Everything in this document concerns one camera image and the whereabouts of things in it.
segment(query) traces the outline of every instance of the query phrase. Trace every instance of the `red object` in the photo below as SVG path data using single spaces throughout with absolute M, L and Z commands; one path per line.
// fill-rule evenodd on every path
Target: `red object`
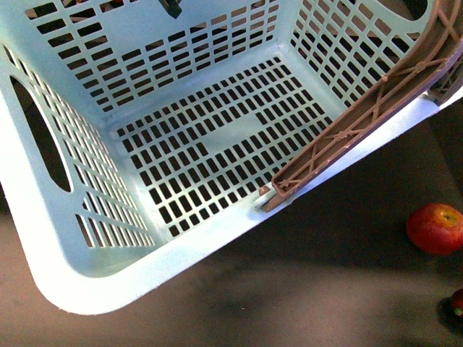
M 456 291 L 450 299 L 450 306 L 454 314 L 463 319 L 463 288 Z
M 445 204 L 424 205 L 408 217 L 407 235 L 424 252 L 451 254 L 463 247 L 463 215 Z

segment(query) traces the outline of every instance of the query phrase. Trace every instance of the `basket handle hole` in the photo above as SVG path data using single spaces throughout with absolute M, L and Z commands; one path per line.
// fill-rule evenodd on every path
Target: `basket handle hole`
M 10 79 L 48 174 L 58 187 L 65 192 L 71 192 L 71 184 L 64 169 L 64 164 L 42 113 L 21 82 L 14 77 L 10 77 Z
M 378 1 L 406 20 L 419 20 L 428 8 L 428 0 Z

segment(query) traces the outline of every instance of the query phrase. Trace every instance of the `grid pattern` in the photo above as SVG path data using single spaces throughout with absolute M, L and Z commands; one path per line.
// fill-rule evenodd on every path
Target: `grid pattern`
M 58 137 L 70 170 L 84 190 L 82 211 L 76 214 L 89 247 L 151 247 L 153 239 L 137 211 L 100 135 L 35 72 L 4 47 L 10 61 L 27 77 L 35 97 L 48 106 L 43 116 Z
M 102 9 L 124 16 L 126 6 L 51 2 L 26 11 L 104 112 L 271 40 L 279 9 L 278 0 L 258 1 L 119 55 L 104 35 Z
M 345 106 L 351 106 L 415 44 L 367 1 L 304 0 L 291 44 Z
M 284 63 L 273 58 L 166 105 L 117 134 L 177 236 L 269 182 L 330 123 Z M 211 136 L 237 132 L 236 143 L 207 147 Z

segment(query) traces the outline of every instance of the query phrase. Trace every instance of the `red apple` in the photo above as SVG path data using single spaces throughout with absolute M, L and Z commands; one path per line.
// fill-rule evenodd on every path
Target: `red apple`
M 456 291 L 450 299 L 450 306 L 454 314 L 463 319 L 463 288 Z
M 463 215 L 445 204 L 424 205 L 408 217 L 407 235 L 424 252 L 451 254 L 463 247 Z

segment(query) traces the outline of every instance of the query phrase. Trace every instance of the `black clip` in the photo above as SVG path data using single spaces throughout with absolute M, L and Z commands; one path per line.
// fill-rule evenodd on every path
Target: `black clip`
M 163 8 L 169 13 L 169 16 L 177 19 L 182 13 L 182 9 L 179 6 L 181 0 L 159 0 Z

